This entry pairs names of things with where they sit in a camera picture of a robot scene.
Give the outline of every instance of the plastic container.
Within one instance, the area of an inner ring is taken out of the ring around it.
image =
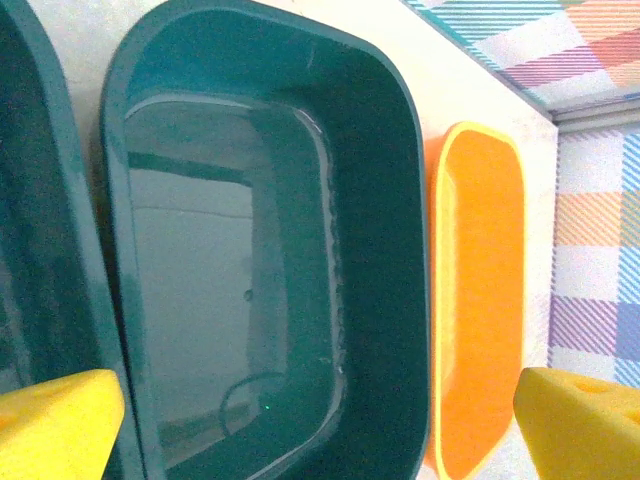
[[[505,135],[453,126],[431,153],[431,432],[425,462],[473,478],[513,419],[522,368],[525,197]]]
[[[391,62],[253,2],[174,0],[117,51],[102,133],[147,475],[413,478],[425,176]]]
[[[143,476],[62,69],[28,3],[0,1],[0,393],[95,368],[128,403],[105,478]]]

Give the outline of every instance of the plaid fabric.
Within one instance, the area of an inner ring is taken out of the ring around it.
[[[640,127],[560,135],[549,365],[640,387]]]
[[[640,94],[640,0],[403,0],[550,111]]]

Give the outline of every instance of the orange plastic tray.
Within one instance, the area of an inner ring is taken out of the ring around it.
[[[427,142],[432,410],[425,463],[473,475],[504,437],[522,367],[525,205],[513,142],[460,123]]]

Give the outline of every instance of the striped fabric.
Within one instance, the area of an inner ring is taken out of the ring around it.
[[[640,96],[640,0],[403,0],[554,113]]]
[[[640,126],[560,136],[549,364],[640,387]]]

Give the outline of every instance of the dark green plastic tub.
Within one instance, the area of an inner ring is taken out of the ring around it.
[[[174,0],[117,51],[102,134],[149,478],[413,478],[425,186],[391,62],[249,1]]]
[[[105,478],[143,465],[62,69],[24,0],[0,0],[0,394],[93,368],[127,403]]]

